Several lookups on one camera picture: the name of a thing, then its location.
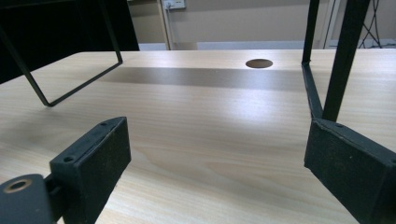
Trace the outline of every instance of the light wood grain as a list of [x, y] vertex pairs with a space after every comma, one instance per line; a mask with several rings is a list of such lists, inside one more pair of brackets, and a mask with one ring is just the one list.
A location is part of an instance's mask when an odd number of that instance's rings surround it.
[[[322, 98], [333, 55], [313, 54]], [[48, 175], [49, 161], [96, 123], [126, 116], [132, 163], [97, 223], [356, 223], [304, 168], [310, 117], [300, 50], [122, 56], [121, 67], [53, 108], [24, 77], [0, 86], [0, 182]], [[255, 58], [274, 65], [247, 68]], [[395, 59], [395, 50], [358, 50], [340, 114], [392, 148]], [[109, 52], [80, 53], [34, 76], [54, 99], [114, 62]]]

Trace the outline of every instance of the wall socket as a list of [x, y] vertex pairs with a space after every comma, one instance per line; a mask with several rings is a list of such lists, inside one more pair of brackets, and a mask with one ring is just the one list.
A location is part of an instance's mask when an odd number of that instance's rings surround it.
[[165, 9], [176, 9], [185, 8], [186, 3], [184, 0], [163, 0], [163, 8]]

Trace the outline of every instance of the black stand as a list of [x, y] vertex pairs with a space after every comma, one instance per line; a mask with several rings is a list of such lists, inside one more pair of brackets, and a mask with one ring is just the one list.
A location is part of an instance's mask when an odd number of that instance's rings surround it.
[[348, 0], [322, 109], [310, 61], [319, 0], [311, 0], [303, 73], [311, 110], [304, 166], [359, 223], [395, 223], [396, 153], [336, 123], [370, 0]]

